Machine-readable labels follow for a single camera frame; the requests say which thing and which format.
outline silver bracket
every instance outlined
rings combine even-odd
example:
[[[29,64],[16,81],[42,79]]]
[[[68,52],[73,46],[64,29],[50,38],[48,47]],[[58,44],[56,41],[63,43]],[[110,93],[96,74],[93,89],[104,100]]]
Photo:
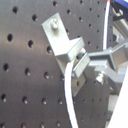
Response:
[[[85,43],[83,41],[83,38],[80,37],[69,40],[59,13],[46,20],[42,24],[42,27],[53,50],[55,58],[59,64],[61,72],[64,75],[67,63],[75,60],[76,56],[84,48]],[[86,81],[83,71],[85,70],[89,61],[90,58],[87,53],[84,54],[80,60],[75,61],[76,63],[73,68],[72,74],[73,96],[77,95]]]

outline mounting hardware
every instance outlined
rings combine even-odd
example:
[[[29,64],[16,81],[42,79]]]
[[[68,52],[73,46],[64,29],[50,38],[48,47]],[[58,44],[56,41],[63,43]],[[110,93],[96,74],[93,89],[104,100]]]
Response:
[[[95,79],[95,85],[103,86],[104,85],[104,75],[102,73],[98,74]]]
[[[58,29],[58,21],[57,19],[52,19],[51,20],[51,27],[53,30],[57,30]]]
[[[90,61],[84,49],[85,43],[83,38],[79,37],[69,40],[66,29],[58,13],[46,20],[42,24],[42,27],[63,75],[65,75],[67,63],[73,60],[75,61],[72,74],[72,92],[73,96],[76,96],[86,81],[83,72]],[[82,58],[78,60],[77,55],[83,51]]]

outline gray metal surface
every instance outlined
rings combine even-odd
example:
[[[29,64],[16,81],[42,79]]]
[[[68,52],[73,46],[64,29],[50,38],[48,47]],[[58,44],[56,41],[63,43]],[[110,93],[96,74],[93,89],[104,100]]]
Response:
[[[1,1],[1,126],[71,128],[63,77],[41,24],[59,12],[70,39],[82,36],[87,52],[102,50],[105,6],[104,0]],[[108,46],[112,44],[110,13]],[[99,88],[94,79],[87,80],[74,99],[80,128],[104,128],[108,94],[109,86]]]

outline pegboard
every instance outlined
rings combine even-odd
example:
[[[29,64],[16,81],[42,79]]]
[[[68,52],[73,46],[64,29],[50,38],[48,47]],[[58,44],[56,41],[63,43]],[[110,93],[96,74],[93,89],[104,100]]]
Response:
[[[82,36],[87,52],[102,50],[106,1],[1,0],[0,126],[71,128],[64,78],[41,24],[59,12],[70,39]],[[112,10],[109,19],[112,44]],[[109,86],[88,79],[74,98],[80,128],[104,128]]]

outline perforated metal panel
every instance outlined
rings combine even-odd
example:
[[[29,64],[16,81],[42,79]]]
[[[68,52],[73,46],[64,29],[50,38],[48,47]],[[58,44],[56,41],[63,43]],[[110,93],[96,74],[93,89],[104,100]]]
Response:
[[[0,1],[0,124],[4,128],[71,128],[63,77],[41,24],[60,13],[70,39],[102,50],[104,0]],[[112,46],[112,11],[109,46]],[[104,128],[109,87],[88,79],[74,98],[80,128]]]

